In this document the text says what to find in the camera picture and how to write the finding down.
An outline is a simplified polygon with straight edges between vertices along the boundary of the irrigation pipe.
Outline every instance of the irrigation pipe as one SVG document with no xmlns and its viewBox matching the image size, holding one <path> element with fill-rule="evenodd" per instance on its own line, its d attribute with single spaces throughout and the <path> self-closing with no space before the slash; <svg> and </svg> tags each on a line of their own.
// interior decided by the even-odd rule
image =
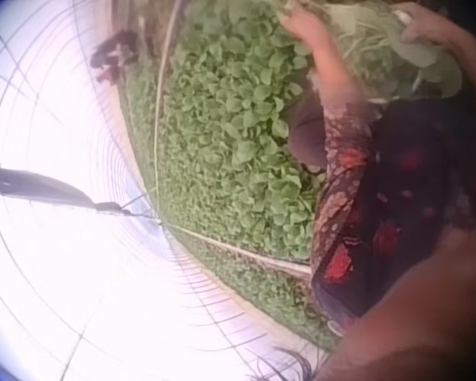
<svg viewBox="0 0 476 381">
<path fill-rule="evenodd" d="M 164 77 L 164 70 L 166 68 L 167 54 L 169 53 L 169 45 L 171 42 L 171 35 L 173 34 L 173 28 L 175 27 L 176 17 L 178 16 L 182 0 L 176 0 L 173 5 L 173 10 L 169 17 L 169 23 L 167 24 L 166 39 L 164 40 L 164 46 L 162 50 L 162 59 L 160 61 L 159 78 L 157 80 L 157 99 L 155 100 L 155 121 L 154 121 L 154 135 L 153 135 L 153 161 L 155 172 L 155 204 L 156 213 L 159 212 L 159 171 L 157 169 L 157 136 L 159 135 L 159 116 L 160 116 L 160 99 L 162 96 L 162 81 Z"/>
<path fill-rule="evenodd" d="M 201 234 L 197 234 L 195 232 L 191 232 L 190 230 L 180 228 L 179 226 L 172 225 L 172 224 L 167 224 L 172 228 L 175 228 L 181 232 L 184 232 L 186 234 L 189 234 L 192 237 L 196 237 L 204 242 L 207 242 L 209 244 L 212 244 L 213 246 L 217 246 L 219 248 L 223 248 L 224 250 L 229 250 L 230 252 L 236 252 L 238 254 L 241 254 L 242 256 L 247 256 L 249 258 L 252 258 L 253 260 L 256 260 L 258 262 L 261 262 L 263 264 L 266 264 L 268 267 L 274 267 L 278 270 L 287 272 L 290 275 L 294 275 L 298 278 L 304 278 L 306 279 L 307 276 L 310 276 L 311 271 L 310 271 L 310 266 L 306 264 L 295 264 L 293 262 L 288 262 L 285 260 L 276 260 L 275 258 L 270 258 L 267 256 L 261 256 L 259 254 L 255 254 L 254 252 L 249 252 L 248 250 L 244 250 L 242 248 L 237 248 L 236 246 L 232 246 L 230 244 L 225 244 L 223 242 L 216 241 L 212 238 L 202 236 Z"/>
</svg>

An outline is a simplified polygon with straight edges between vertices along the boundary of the person in background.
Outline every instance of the person in background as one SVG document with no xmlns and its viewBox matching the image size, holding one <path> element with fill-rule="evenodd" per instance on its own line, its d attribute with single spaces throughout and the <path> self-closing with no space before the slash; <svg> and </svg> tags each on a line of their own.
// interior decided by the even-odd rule
<svg viewBox="0 0 476 381">
<path fill-rule="evenodd" d="M 104 69 L 96 78 L 98 83 L 107 81 L 110 86 L 114 86 L 120 80 L 120 68 L 118 65 L 112 65 Z"/>
<path fill-rule="evenodd" d="M 136 33 L 122 29 L 97 46 L 90 58 L 90 66 L 102 70 L 96 78 L 98 83 L 107 81 L 114 86 L 120 79 L 121 69 L 137 63 L 137 39 Z"/>
<path fill-rule="evenodd" d="M 137 33 L 131 30 L 116 32 L 97 46 L 90 58 L 90 66 L 101 69 L 104 66 L 124 66 L 137 62 L 137 39 Z"/>
<path fill-rule="evenodd" d="M 281 20 L 312 51 L 321 81 L 290 123 L 288 149 L 327 171 L 312 289 L 341 336 L 409 269 L 476 229 L 476 38 L 417 4 L 396 10 L 413 18 L 404 41 L 444 45 L 474 86 L 448 100 L 393 102 L 378 121 L 322 22 L 303 9 Z"/>
</svg>

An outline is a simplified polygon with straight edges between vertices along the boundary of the patterned clothing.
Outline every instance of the patterned clothing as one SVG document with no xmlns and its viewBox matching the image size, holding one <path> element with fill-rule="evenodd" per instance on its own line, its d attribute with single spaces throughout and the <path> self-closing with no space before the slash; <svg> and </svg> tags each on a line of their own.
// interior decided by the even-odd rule
<svg viewBox="0 0 476 381">
<path fill-rule="evenodd" d="M 352 103 L 324 104 L 312 286 L 344 328 L 431 255 L 445 226 L 476 226 L 476 113 L 463 99 L 394 102 L 373 123 Z"/>
</svg>

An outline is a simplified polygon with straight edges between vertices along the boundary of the bunch of greens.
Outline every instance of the bunch of greens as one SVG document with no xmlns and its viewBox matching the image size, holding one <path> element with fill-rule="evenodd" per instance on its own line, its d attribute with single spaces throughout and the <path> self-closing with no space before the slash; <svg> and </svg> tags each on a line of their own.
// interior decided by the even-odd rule
<svg viewBox="0 0 476 381">
<path fill-rule="evenodd" d="M 278 323 L 328 351 L 336 347 L 338 338 L 324 323 L 303 281 L 185 233 L 173 234 L 222 282 Z"/>
<path fill-rule="evenodd" d="M 169 222 L 280 258 L 309 255 L 321 179 L 285 150 L 308 52 L 262 2 L 197 0 L 172 57 L 159 130 Z"/>
<path fill-rule="evenodd" d="M 119 87 L 121 108 L 134 154 L 148 189 L 155 186 L 152 148 L 157 73 L 156 63 L 142 57 L 135 67 L 128 68 L 125 84 L 120 83 Z"/>
<path fill-rule="evenodd" d="M 286 0 L 267 1 L 288 12 L 293 6 Z M 462 86 L 458 64 L 441 47 L 401 41 L 404 26 L 388 2 L 299 2 L 333 27 L 348 69 L 361 80 L 371 99 L 446 98 Z"/>
</svg>

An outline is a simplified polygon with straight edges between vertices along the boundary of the leafy green plant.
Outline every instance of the leafy green plant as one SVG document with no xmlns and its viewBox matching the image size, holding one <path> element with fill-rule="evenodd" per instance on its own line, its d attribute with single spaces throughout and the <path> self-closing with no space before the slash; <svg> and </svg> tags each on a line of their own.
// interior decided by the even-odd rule
<svg viewBox="0 0 476 381">
<path fill-rule="evenodd" d="M 261 2 L 186 13 L 159 130 L 163 216 L 268 255 L 306 260 L 319 183 L 285 150 L 308 52 Z"/>
<path fill-rule="evenodd" d="M 338 338 L 329 331 L 303 281 L 185 233 L 172 233 L 222 282 L 278 323 L 321 348 L 336 347 Z"/>
<path fill-rule="evenodd" d="M 142 57 L 135 67 L 128 67 L 125 83 L 120 82 L 118 85 L 122 113 L 148 189 L 155 188 L 153 133 L 157 74 L 156 62 Z"/>
</svg>

